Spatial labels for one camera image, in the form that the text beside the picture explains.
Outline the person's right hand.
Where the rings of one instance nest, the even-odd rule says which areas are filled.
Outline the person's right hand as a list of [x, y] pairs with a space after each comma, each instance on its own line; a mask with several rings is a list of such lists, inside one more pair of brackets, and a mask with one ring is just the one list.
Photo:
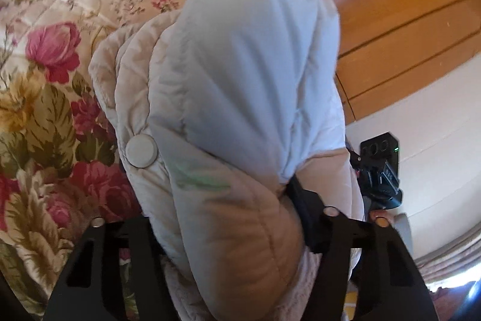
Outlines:
[[369, 219], [379, 227], [393, 226], [395, 222], [394, 216], [384, 209], [370, 211]]

